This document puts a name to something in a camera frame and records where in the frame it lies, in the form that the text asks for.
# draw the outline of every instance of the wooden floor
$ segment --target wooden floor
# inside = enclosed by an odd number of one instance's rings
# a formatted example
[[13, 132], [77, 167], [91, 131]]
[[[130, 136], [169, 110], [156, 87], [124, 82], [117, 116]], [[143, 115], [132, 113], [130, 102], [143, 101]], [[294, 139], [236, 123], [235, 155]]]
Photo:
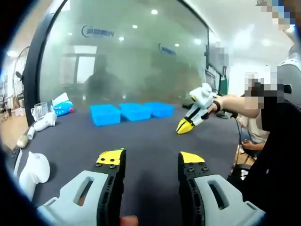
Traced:
[[0, 125], [1, 140], [10, 149], [13, 149], [20, 136], [28, 129], [25, 116], [11, 116]]

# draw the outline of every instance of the person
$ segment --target person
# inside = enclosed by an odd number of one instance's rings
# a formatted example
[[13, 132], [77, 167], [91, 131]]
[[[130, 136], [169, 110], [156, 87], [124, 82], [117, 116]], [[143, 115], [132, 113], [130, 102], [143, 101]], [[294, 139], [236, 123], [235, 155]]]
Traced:
[[243, 115], [238, 116], [241, 125], [240, 143], [244, 149], [261, 151], [269, 136], [269, 132], [259, 129], [256, 119]]
[[96, 55], [95, 67], [94, 73], [84, 83], [87, 102], [94, 105], [100, 101], [106, 103], [122, 100], [122, 80], [107, 71], [107, 57]]
[[288, 153], [295, 150], [300, 139], [294, 128], [301, 126], [300, 108], [289, 101], [281, 100], [276, 95], [254, 93], [258, 97], [219, 97], [208, 108], [208, 112], [219, 110], [236, 111], [256, 120], [259, 129], [269, 132], [261, 154], [250, 168], [248, 176], [242, 181], [242, 194], [245, 201], [250, 201], [267, 213], [267, 222], [286, 221], [283, 216], [290, 215], [291, 200], [295, 199], [293, 185], [297, 158]]

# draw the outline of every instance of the glass wall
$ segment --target glass wall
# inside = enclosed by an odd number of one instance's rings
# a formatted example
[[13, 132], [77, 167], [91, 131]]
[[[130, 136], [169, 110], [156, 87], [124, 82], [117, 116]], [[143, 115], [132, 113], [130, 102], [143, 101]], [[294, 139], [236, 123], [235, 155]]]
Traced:
[[40, 100], [182, 103], [204, 81], [207, 44], [176, 0], [68, 0], [42, 56]]

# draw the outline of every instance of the white wall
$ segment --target white wall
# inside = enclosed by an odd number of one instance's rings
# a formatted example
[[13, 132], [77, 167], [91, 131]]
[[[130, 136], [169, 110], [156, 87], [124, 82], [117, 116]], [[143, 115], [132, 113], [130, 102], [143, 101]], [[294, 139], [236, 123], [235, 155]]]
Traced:
[[21, 58], [16, 65], [15, 58], [6, 57], [4, 59], [1, 71], [1, 80], [7, 81], [7, 85], [3, 87], [3, 89], [6, 88], [6, 90], [2, 90], [1, 93], [4, 94], [6, 97], [9, 97], [8, 108], [13, 109], [13, 99], [10, 97], [14, 96], [14, 83], [16, 95], [20, 94], [21, 90], [23, 89], [21, 82], [19, 82], [19, 79], [15, 76], [15, 71], [22, 72], [23, 65], [25, 63], [24, 61], [25, 59]]
[[246, 78], [254, 74], [255, 78], [263, 78], [264, 84], [271, 84], [271, 71], [276, 64], [251, 58], [234, 58], [229, 68], [228, 94], [240, 96], [245, 92]]
[[[7, 51], [13, 51], [16, 55], [20, 54], [21, 51], [31, 44], [33, 35], [38, 27], [38, 24], [41, 22], [44, 13], [47, 8], [50, 6], [53, 0], [40, 0], [37, 1], [37, 4], [33, 6], [32, 11], [24, 18], [24, 21], [19, 25], [19, 28], [13, 38], [12, 42], [8, 46]], [[1, 80], [7, 81], [7, 89], [2, 90], [2, 93], [5, 92], [7, 97], [13, 96], [13, 77], [15, 71], [16, 57], [11, 58], [6, 56], [3, 62], [0, 62], [1, 65]], [[18, 62], [17, 71], [23, 72], [24, 62]], [[13, 102], [11, 99], [8, 100], [8, 107], [13, 107]]]

